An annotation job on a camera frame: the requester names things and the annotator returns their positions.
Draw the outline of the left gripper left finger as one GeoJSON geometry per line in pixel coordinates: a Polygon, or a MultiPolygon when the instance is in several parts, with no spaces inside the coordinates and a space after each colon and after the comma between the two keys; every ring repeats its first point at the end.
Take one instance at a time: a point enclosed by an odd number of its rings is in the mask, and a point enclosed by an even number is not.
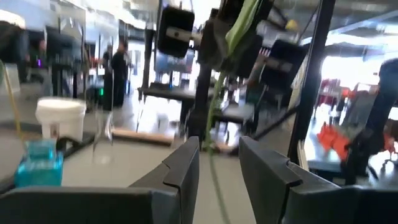
{"type": "Polygon", "coordinates": [[[127,188],[10,190],[0,196],[0,224],[192,224],[199,148],[190,137],[127,188]]]}

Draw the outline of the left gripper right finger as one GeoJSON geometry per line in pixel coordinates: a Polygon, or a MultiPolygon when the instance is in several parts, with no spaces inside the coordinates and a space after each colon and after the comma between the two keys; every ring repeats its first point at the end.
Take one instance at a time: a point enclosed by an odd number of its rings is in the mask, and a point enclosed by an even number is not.
{"type": "Polygon", "coordinates": [[[248,136],[239,161],[257,224],[398,224],[398,189],[340,187],[248,136]]]}

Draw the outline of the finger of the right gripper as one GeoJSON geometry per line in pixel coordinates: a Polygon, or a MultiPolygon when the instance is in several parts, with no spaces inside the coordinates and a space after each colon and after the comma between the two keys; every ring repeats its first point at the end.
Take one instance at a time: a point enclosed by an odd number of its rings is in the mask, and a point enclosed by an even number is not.
{"type": "Polygon", "coordinates": [[[206,21],[198,53],[200,65],[217,72],[222,71],[224,61],[228,57],[228,44],[225,37],[229,30],[230,25],[220,19],[206,21]]]}
{"type": "Polygon", "coordinates": [[[256,62],[257,56],[262,48],[262,37],[256,35],[249,43],[249,47],[243,52],[242,57],[238,60],[236,76],[240,78],[248,78],[251,70],[256,62]]]}

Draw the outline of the black artificial tulip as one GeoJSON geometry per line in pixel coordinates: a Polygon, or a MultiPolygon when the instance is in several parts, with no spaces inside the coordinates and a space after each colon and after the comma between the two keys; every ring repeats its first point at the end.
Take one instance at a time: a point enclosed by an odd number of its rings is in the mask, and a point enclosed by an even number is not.
{"type": "Polygon", "coordinates": [[[243,51],[247,48],[247,45],[243,41],[255,34],[255,32],[252,32],[247,35],[246,32],[250,30],[251,26],[256,24],[254,17],[261,2],[262,0],[244,0],[243,5],[238,10],[239,14],[234,17],[235,21],[227,18],[227,16],[232,15],[232,12],[226,6],[220,8],[217,17],[213,19],[214,28],[212,34],[213,39],[216,41],[217,50],[213,56],[213,61],[209,62],[208,66],[211,69],[217,69],[220,72],[220,76],[215,84],[215,92],[209,105],[205,128],[205,147],[208,152],[210,174],[223,224],[231,224],[231,221],[225,208],[216,173],[210,130],[213,123],[216,102],[221,92],[221,84],[224,82],[226,74],[234,67],[233,63],[242,57],[243,51]]]}

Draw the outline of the blue glass vase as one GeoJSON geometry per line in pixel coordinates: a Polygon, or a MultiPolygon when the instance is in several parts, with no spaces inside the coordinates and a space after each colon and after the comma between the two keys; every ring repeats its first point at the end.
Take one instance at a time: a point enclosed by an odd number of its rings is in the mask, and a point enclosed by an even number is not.
{"type": "Polygon", "coordinates": [[[57,151],[56,140],[38,139],[26,141],[25,149],[25,154],[14,174],[15,186],[61,186],[63,152],[57,151]]]}

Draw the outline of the clear glass vase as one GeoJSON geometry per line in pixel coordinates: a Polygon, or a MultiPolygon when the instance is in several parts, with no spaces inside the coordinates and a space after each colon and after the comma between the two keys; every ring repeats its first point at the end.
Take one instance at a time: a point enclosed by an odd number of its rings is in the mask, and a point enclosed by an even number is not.
{"type": "Polygon", "coordinates": [[[96,134],[93,141],[93,154],[99,152],[98,145],[101,142],[113,145],[113,112],[98,110],[95,113],[96,118],[96,134]]]}

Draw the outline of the dark grey desk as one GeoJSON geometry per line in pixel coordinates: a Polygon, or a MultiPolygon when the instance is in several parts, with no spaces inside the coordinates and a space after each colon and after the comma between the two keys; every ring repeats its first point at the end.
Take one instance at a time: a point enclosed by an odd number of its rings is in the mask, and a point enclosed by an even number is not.
{"type": "Polygon", "coordinates": [[[181,88],[168,88],[162,89],[158,87],[140,87],[138,88],[139,93],[146,96],[154,96],[158,98],[165,98],[168,100],[176,100],[181,102],[180,111],[180,124],[185,124],[187,120],[187,114],[197,103],[201,106],[202,102],[197,101],[199,97],[196,97],[195,90],[185,90],[181,88]]]}

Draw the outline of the person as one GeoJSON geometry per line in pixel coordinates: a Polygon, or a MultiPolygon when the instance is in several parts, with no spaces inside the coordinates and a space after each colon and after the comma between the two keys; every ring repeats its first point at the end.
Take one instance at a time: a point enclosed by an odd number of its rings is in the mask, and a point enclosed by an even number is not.
{"type": "Polygon", "coordinates": [[[113,46],[109,44],[103,54],[102,65],[104,68],[104,95],[103,95],[103,109],[105,111],[112,110],[112,94],[113,94],[113,74],[111,68],[113,46]]]}
{"type": "Polygon", "coordinates": [[[113,106],[120,108],[124,103],[126,79],[127,79],[127,42],[120,41],[116,53],[111,60],[111,67],[114,73],[114,100],[113,106]]]}

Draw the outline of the wooden table side board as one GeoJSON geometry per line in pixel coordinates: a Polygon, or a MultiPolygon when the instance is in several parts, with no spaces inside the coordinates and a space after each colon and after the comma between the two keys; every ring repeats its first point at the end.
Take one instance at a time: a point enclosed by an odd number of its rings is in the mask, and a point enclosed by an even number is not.
{"type": "Polygon", "coordinates": [[[111,130],[113,136],[115,138],[125,139],[129,141],[140,141],[140,142],[148,142],[151,144],[160,144],[170,146],[173,141],[173,136],[167,136],[164,134],[157,133],[143,133],[137,132],[128,129],[112,129],[111,130]]]}

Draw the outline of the white pedal trash bin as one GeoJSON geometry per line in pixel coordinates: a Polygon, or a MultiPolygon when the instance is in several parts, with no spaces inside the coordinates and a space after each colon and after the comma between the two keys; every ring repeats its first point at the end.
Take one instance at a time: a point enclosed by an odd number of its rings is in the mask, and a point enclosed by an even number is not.
{"type": "Polygon", "coordinates": [[[42,97],[35,111],[44,139],[68,137],[78,142],[83,139],[85,114],[84,101],[64,97],[42,97]]]}

